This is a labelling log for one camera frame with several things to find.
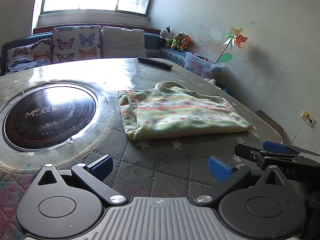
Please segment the black remote control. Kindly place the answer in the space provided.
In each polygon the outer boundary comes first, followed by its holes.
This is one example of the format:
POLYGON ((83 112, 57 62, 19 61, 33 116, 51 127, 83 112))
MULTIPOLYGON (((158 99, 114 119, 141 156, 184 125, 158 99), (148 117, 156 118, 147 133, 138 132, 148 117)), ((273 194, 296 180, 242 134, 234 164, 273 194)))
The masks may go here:
POLYGON ((171 71, 173 67, 172 64, 168 64, 162 61, 158 61, 158 60, 154 60, 146 57, 138 57, 137 60, 138 62, 147 64, 148 66, 153 66, 153 67, 161 68, 168 71, 171 71))

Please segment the wall power socket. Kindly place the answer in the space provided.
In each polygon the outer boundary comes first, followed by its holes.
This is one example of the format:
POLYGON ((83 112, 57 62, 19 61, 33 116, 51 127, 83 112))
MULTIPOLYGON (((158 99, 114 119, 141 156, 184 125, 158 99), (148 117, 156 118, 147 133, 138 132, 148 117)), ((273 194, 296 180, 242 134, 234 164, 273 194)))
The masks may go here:
POLYGON ((303 113, 301 114, 301 119, 304 121, 304 122, 306 122, 310 127, 313 127, 314 125, 315 125, 315 123, 316 123, 316 119, 314 119, 313 117, 312 117, 312 115, 308 112, 308 111, 306 111, 306 110, 304 110, 303 111, 303 113))

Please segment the orange plush toy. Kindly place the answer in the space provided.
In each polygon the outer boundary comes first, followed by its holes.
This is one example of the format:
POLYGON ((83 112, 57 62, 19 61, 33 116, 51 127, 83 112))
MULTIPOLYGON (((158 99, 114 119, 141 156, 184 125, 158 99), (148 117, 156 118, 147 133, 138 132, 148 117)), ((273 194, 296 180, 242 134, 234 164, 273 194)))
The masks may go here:
POLYGON ((185 52, 187 46, 189 45, 189 43, 191 42, 191 37, 190 36, 186 36, 182 41, 181 41, 181 46, 180 46, 180 51, 181 52, 185 52))

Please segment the colourful paper pinwheel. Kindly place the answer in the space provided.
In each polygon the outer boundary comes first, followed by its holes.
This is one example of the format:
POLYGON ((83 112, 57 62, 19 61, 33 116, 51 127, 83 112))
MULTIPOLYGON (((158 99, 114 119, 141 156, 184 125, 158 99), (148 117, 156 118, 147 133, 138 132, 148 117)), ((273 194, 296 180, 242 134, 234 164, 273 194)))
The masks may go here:
POLYGON ((234 47, 237 47, 238 49, 243 49, 243 44, 248 40, 248 37, 244 35, 243 28, 237 29, 233 27, 230 27, 229 32, 225 33, 225 38, 227 38, 227 41, 223 44, 224 48, 215 60, 215 63, 222 62, 222 56, 225 54, 225 51, 228 48, 230 50, 233 50, 234 47))

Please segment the clear plastic storage box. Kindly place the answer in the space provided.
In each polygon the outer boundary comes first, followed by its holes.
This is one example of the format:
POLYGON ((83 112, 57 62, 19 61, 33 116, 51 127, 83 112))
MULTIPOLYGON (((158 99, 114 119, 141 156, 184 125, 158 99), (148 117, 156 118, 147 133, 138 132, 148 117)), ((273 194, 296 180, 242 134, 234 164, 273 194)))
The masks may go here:
POLYGON ((197 76, 206 79, 217 80, 222 74, 223 63, 214 63, 211 59, 205 58, 197 53, 186 52, 184 68, 197 76))

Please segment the round induction cooktop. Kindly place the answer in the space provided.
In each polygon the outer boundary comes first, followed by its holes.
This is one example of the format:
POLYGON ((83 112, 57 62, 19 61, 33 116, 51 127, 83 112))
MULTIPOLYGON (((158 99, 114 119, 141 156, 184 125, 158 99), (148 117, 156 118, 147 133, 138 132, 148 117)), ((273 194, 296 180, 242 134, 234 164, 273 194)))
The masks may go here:
POLYGON ((47 149, 83 130, 93 119, 97 100, 87 89, 62 84, 35 90, 5 116, 6 143, 18 151, 47 149))

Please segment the green patterned fleece child jacket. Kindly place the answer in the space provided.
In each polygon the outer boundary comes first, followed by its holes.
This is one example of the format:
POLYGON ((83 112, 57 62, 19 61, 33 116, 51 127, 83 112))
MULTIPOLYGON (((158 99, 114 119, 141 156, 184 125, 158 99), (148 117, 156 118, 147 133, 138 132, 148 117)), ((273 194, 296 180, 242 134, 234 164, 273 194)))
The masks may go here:
POLYGON ((174 81, 118 92, 124 131, 131 140, 174 138, 252 129, 223 97, 203 95, 174 81))

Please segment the blue sofa bench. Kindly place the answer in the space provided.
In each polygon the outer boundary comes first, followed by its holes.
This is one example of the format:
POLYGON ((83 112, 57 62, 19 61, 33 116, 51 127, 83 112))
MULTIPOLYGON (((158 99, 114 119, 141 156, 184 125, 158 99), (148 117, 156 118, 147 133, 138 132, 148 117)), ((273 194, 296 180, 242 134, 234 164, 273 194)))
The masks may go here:
MULTIPOLYGON (((36 34, 31 35, 25 38, 21 38, 18 40, 10 41, 2 46, 2 57, 1 57, 1 76, 4 75, 5 69, 6 69, 6 63, 7 63, 7 51, 9 49, 12 49, 14 47, 21 47, 28 44, 35 43, 39 40, 46 39, 46 38, 52 38, 52 32, 49 33, 42 33, 42 34, 36 34)), ((165 46, 160 45, 160 38, 156 34, 150 34, 145 33, 144 34, 145 39, 145 51, 147 57, 152 58, 161 58, 161 59, 167 59, 175 64, 178 64, 181 67, 184 67, 185 64, 185 57, 186 54, 172 50, 170 48, 167 48, 165 46)))

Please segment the plain beige cushion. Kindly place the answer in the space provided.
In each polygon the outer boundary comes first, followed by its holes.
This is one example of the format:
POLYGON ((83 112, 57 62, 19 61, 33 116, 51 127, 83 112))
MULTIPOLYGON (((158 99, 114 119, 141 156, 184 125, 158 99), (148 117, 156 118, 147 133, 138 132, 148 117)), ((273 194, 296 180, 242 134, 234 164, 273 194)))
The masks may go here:
POLYGON ((146 57, 145 31, 103 27, 103 58, 146 57))

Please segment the black white plush toy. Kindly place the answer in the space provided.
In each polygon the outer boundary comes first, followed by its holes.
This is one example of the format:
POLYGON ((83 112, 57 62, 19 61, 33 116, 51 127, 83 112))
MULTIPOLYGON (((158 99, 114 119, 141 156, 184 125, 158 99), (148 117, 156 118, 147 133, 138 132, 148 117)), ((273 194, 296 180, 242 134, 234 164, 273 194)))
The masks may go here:
POLYGON ((169 40, 171 38, 172 38, 171 29, 170 29, 170 26, 167 26, 164 29, 162 29, 160 32, 159 44, 164 45, 164 44, 166 44, 167 40, 169 40))

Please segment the butterfly pattern cushion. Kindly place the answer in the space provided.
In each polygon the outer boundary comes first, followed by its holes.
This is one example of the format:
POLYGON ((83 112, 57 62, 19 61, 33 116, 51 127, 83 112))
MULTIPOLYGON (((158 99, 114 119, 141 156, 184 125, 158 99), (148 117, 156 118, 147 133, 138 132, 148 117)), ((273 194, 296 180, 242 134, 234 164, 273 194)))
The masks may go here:
POLYGON ((53 29, 52 63, 100 59, 101 26, 66 26, 53 29))

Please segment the yellow green plush toy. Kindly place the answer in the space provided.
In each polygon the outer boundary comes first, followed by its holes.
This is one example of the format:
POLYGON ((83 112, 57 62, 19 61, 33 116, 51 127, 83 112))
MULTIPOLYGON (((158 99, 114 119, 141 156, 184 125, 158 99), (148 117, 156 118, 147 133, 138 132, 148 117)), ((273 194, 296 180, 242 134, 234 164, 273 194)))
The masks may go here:
POLYGON ((183 32, 176 34, 172 39, 170 48, 173 50, 179 50, 185 37, 186 35, 183 32))

